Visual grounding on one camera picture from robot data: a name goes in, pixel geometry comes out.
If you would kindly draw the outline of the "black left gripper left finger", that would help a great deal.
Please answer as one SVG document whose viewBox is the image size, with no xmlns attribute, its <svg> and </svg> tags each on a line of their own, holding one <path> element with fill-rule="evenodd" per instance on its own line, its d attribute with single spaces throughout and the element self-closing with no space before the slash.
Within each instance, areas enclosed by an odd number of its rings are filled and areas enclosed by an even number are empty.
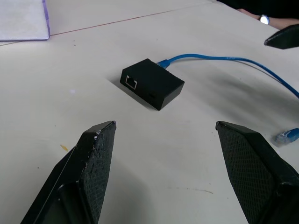
<svg viewBox="0 0 299 224">
<path fill-rule="evenodd" d="M 98 224 L 109 179 L 116 122 L 82 133 L 53 168 L 21 224 Z"/>
</svg>

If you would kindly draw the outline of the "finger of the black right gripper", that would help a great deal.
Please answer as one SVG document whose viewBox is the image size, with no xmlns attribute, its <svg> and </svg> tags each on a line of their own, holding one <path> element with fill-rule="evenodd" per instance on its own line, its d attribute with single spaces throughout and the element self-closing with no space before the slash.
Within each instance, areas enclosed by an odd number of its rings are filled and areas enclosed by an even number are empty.
<svg viewBox="0 0 299 224">
<path fill-rule="evenodd" d="M 299 47 L 299 24 L 288 26 L 265 40 L 265 46 L 277 49 Z"/>
</svg>

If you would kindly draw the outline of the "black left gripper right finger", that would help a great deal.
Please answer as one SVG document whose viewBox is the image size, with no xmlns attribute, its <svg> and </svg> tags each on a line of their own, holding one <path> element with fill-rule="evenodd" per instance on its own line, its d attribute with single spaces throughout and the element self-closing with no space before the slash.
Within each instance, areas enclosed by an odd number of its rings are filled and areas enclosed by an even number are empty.
<svg viewBox="0 0 299 224">
<path fill-rule="evenodd" d="M 249 224 L 299 224 L 299 173 L 258 132 L 218 121 L 228 177 Z"/>
</svg>

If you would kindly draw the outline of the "black box with ethernet port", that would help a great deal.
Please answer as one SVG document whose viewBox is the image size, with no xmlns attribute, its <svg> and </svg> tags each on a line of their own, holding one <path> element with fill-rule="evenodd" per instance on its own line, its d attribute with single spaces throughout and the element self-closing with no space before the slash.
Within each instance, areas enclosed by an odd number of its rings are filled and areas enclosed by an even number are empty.
<svg viewBox="0 0 299 224">
<path fill-rule="evenodd" d="M 185 84 L 150 59 L 124 68 L 120 83 L 158 111 L 176 98 Z"/>
</svg>

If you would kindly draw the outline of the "white purple-edged cloth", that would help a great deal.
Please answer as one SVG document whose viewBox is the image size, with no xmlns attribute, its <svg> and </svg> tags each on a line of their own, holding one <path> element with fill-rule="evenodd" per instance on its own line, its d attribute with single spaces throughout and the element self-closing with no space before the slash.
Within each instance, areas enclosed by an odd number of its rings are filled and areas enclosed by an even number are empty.
<svg viewBox="0 0 299 224">
<path fill-rule="evenodd" d="M 0 0 L 0 42 L 50 37 L 46 0 Z"/>
</svg>

